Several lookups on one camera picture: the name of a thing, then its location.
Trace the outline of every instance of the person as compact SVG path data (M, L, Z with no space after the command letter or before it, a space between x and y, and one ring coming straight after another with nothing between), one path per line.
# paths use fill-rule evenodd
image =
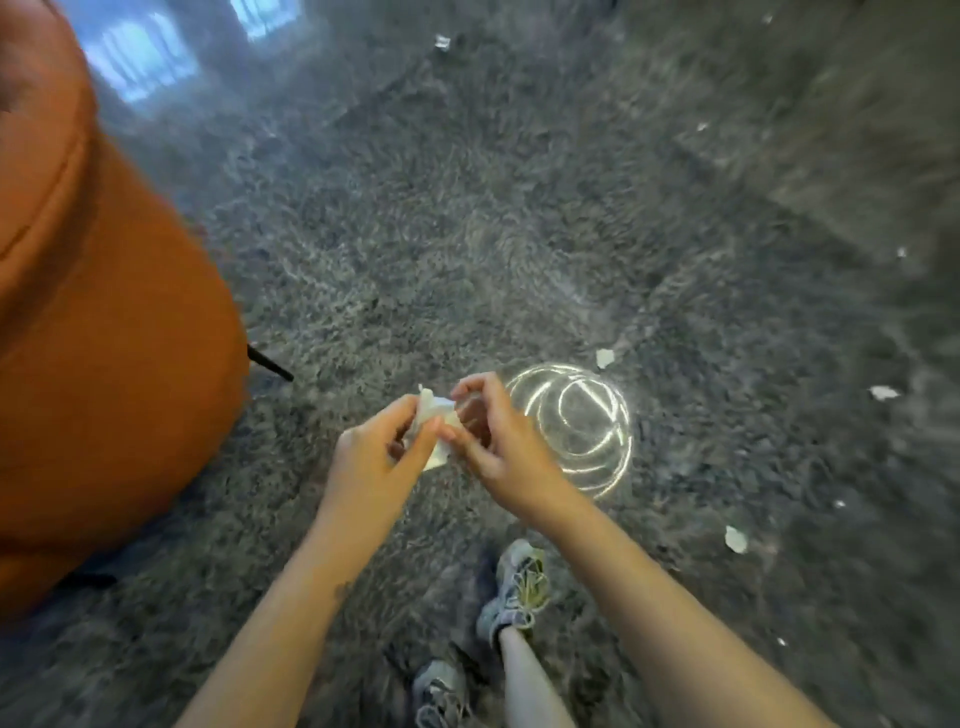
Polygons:
M399 517L438 438L467 461L500 506L553 543L623 642L668 725L834 725L564 478L495 374L466 377L451 397L467 427L432 420L396 462L387 451L398 447L413 420L413 395L340 437L309 533L178 728L297 723L326 630L349 584ZM541 552L515 542L497 577L499 592L480 614L477 631L503 661L508 726L573 726L523 634L549 598ZM466 687L454 666L426 666L412 697L420 728L465 724Z

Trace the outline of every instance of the gray sneaker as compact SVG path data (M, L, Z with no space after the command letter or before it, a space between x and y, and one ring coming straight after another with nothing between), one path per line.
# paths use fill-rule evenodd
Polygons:
M496 649L496 635L504 627L528 630L537 612L550 602L550 582L543 569L543 551L526 539L507 547L496 564L499 587L477 619L477 637Z
M467 678L450 663L434 660L412 688L417 728L459 728L467 719Z

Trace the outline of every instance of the tissue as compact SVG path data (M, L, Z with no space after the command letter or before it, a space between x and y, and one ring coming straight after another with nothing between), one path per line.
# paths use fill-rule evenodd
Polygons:
M457 417L455 407L455 401L448 400L445 397L437 397L432 390L421 389L420 401L417 403L417 414L414 417L414 421L410 424L410 429L408 429L407 433L403 436L403 446L409 448L413 445L414 440L417 439L417 433L420 432L420 426L437 415L441 415L444 418L444 422L448 425L463 427L460 423L460 418ZM443 440L438 440L436 447L433 448L433 452L430 453L430 459L427 460L426 465L423 466L423 471L426 472L434 468L439 468L446 463L449 456L450 445Z

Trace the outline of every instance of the orange pouf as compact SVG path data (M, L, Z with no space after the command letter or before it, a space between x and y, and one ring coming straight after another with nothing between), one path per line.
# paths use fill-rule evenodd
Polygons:
M0 0L0 618L167 509L245 398L227 287L95 110L66 21Z

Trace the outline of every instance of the paper debris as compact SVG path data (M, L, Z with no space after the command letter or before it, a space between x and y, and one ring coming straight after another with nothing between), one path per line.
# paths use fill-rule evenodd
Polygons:
M724 536L724 543L733 553L746 553L750 542L744 533L736 530L733 526L727 526L727 533Z
M437 415L443 415L444 422L448 425L463 427L463 425L460 424L460 418L457 417L456 405L457 403L455 401L448 400L444 397L436 397L433 394L433 390L422 387L420 389L420 402L417 404L417 414L414 416L414 421L410 424L410 429L408 429L407 433L403 436L403 446L409 448L413 445L414 440L417 439L417 433L420 432L420 426ZM430 453L430 459L427 460L426 465L423 466L423 471L426 473L429 470L445 465L449 457L450 445L442 440L438 440L437 445L433 448L433 452Z
M613 364L616 359L616 354L613 353L613 349L598 349L597 350L597 369L606 369L611 364Z
M895 400L900 396L900 392L893 387L888 387L886 384L878 384L877 386L871 387L870 394L874 396L876 401Z

